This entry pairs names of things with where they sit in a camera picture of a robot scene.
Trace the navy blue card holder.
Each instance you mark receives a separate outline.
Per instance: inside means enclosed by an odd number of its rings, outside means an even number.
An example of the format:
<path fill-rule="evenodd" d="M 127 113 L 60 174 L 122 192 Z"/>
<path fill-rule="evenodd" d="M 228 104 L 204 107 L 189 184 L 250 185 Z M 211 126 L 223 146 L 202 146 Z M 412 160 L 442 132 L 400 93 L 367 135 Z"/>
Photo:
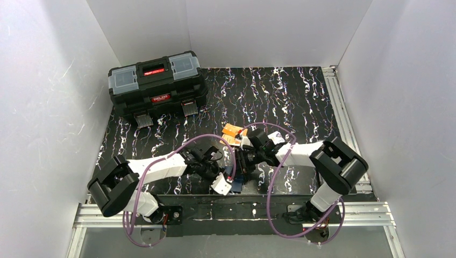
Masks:
<path fill-rule="evenodd" d="M 231 173 L 232 173 L 232 166 L 225 166 L 224 169 L 225 169 L 225 175 L 226 176 L 230 176 Z M 233 194 L 240 194 L 243 190 L 243 185 L 244 185 L 244 181 L 245 181 L 246 177 L 241 173 L 241 174 L 236 174 L 236 176 L 234 177 L 234 179 L 232 179 L 232 182 L 231 182 L 231 189 L 230 189 L 230 193 L 233 193 Z"/>

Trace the orange credit card stack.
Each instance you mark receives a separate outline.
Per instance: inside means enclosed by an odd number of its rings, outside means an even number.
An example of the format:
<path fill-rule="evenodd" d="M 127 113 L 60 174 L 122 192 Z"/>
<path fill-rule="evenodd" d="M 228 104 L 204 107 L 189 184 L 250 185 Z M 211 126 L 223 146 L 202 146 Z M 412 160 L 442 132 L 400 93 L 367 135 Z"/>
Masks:
<path fill-rule="evenodd" d="M 231 146 L 240 147 L 241 140 L 236 138 L 236 135 L 242 127 L 227 123 L 222 129 L 222 138 Z"/>

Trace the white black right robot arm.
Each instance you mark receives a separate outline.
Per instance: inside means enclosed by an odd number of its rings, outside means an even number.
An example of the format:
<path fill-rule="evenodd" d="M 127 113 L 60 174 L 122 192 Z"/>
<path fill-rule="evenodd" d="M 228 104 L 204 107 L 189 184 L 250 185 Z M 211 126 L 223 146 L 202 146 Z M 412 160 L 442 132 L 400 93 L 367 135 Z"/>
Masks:
<path fill-rule="evenodd" d="M 279 132 L 267 135 L 256 129 L 242 139 L 236 149 L 236 165 L 241 173 L 251 173 L 257 164 L 272 167 L 314 167 L 324 180 L 306 210 L 326 212 L 341 196 L 351 192 L 368 170 L 368 163 L 339 137 L 310 144 L 285 142 Z"/>

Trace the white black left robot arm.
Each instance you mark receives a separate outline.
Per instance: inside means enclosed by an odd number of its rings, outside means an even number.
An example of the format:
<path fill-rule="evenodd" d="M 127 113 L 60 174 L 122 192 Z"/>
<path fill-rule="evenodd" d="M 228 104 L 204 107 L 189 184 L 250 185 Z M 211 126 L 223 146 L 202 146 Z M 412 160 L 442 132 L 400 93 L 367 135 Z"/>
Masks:
<path fill-rule="evenodd" d="M 158 201 L 148 192 L 139 192 L 140 181 L 151 183 L 197 174 L 210 181 L 216 193 L 227 195 L 231 185 L 224 177 L 224 169 L 212 159 L 217 151 L 216 147 L 210 147 L 205 153 L 198 148 L 183 148 L 174 155 L 141 160 L 127 160 L 118 155 L 94 173 L 87 188 L 104 217 L 112 217 L 122 211 L 136 211 L 149 217 L 156 212 Z"/>

